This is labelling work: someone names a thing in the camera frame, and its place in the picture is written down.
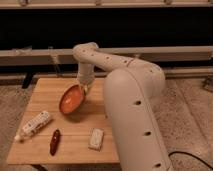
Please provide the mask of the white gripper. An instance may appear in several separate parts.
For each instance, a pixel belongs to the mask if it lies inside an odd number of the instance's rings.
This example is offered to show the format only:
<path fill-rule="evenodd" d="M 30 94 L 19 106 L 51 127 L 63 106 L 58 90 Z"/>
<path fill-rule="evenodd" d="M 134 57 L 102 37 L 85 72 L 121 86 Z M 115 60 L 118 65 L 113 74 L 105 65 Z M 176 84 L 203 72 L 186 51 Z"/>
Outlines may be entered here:
<path fill-rule="evenodd" d="M 91 89 L 90 84 L 94 81 L 94 79 L 94 66 L 92 64 L 79 62 L 77 80 L 79 81 L 78 85 L 80 89 L 83 91 L 84 88 L 85 93 L 88 94 Z"/>

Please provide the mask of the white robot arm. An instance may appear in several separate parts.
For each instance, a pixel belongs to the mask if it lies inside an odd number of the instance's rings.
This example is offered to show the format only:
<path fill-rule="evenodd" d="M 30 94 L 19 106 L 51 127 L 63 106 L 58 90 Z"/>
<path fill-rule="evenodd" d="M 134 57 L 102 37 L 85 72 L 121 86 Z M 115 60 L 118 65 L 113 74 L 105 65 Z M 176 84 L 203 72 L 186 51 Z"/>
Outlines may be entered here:
<path fill-rule="evenodd" d="M 103 99 L 122 171 L 173 171 L 150 104 L 165 87 L 163 70 L 138 58 L 103 53 L 94 42 L 76 45 L 73 56 L 83 85 L 93 82 L 95 67 L 108 73 Z"/>

